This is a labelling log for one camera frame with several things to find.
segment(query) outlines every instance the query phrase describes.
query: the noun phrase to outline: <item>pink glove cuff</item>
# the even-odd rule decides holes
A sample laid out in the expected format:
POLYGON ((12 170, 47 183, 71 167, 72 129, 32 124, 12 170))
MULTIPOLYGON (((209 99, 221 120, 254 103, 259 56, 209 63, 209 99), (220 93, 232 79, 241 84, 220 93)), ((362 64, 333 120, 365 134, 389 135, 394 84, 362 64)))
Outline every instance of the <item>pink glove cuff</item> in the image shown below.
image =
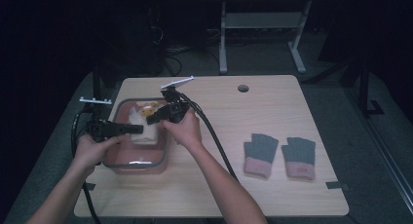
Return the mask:
POLYGON ((266 161, 246 157, 244 171, 247 173, 256 173, 268 178, 271 175, 271 167, 272 164, 266 161))
POLYGON ((316 177, 314 166, 306 163, 285 162, 288 177, 304 177, 314 179, 316 177))

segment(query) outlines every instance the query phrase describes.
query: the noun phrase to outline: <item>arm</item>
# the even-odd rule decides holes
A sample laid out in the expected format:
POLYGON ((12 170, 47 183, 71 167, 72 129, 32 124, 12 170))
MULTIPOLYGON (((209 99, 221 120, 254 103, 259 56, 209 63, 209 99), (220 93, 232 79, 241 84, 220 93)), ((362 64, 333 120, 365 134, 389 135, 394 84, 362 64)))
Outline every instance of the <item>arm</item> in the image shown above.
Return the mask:
POLYGON ((203 145, 199 119, 192 108, 179 124, 162 124, 194 157, 227 223, 267 223, 257 202, 203 145))
POLYGON ((121 140, 121 136, 115 136, 96 143, 88 134, 80 137, 75 158, 66 174, 27 223, 64 223, 84 181, 94 172, 94 165, 102 160, 109 147, 121 140))

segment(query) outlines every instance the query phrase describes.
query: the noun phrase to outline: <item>black tool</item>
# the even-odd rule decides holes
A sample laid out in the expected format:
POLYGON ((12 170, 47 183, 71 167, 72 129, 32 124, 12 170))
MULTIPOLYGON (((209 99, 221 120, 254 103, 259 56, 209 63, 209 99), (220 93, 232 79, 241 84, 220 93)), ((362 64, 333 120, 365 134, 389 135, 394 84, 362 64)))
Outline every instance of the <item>black tool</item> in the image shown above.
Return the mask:
POLYGON ((94 138, 94 141, 101 142, 105 138, 126 133, 143 133, 142 125, 116 124, 106 120, 91 120, 87 122, 86 131, 94 138))
POLYGON ((146 117, 146 123, 152 125, 165 119, 172 123, 179 123, 189 109, 188 102, 180 98, 175 87, 167 87, 161 90, 161 93, 169 104, 159 108, 153 115, 146 117))

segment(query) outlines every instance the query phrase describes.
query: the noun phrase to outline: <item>forearm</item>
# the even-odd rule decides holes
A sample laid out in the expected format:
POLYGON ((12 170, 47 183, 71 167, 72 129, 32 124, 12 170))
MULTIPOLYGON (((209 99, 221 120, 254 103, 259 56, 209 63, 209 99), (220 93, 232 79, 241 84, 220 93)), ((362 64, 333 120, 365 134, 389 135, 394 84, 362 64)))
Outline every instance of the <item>forearm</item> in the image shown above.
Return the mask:
POLYGON ((198 163, 227 223, 267 223, 257 202, 207 149, 195 147, 190 153, 198 163))
POLYGON ((86 177, 81 169, 71 166, 27 223, 64 223, 86 177))

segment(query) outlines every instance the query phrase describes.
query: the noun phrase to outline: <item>gray floor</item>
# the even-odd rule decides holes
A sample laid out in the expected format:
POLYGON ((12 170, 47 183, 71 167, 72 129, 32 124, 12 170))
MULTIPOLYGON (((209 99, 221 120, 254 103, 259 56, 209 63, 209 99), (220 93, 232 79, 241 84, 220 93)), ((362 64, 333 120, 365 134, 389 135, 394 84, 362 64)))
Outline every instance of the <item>gray floor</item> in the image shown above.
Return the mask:
MULTIPOLYGON (((265 33, 261 36, 260 40, 252 40, 253 43, 228 47, 227 75, 290 74, 299 80, 305 80, 333 65, 318 61, 325 38, 323 33, 306 33, 302 38, 299 51, 308 69, 305 74, 296 71, 287 49, 286 41, 291 38, 291 33, 273 33, 267 39, 265 33)), ((208 51, 209 53, 194 51, 175 56, 183 64, 179 75, 218 75, 217 61, 210 54, 217 56, 218 46, 211 46, 208 51)), ((170 61, 172 67, 177 68, 176 64, 170 61)), ((302 89, 337 177, 342 184, 348 186, 344 194, 350 213, 344 217, 271 217, 270 223, 413 223, 413 215, 389 176, 376 141, 370 136, 367 124, 360 117, 352 100, 357 93, 357 85, 343 89, 338 83, 342 72, 338 71, 314 85, 302 85, 302 89)), ((92 95, 91 75, 85 78, 68 102, 5 223, 24 222, 44 201, 70 164, 70 128, 73 116, 82 108, 82 104, 77 101, 81 95, 92 95)), ((370 98, 377 100, 386 114, 373 116, 368 123, 377 129, 406 180, 413 184, 413 127, 391 99, 386 86, 374 75, 370 77, 370 98)), ((131 224, 222 222, 219 218, 101 218, 101 221, 131 224)), ((68 223, 93 221, 90 218, 78 218, 71 213, 68 223)))

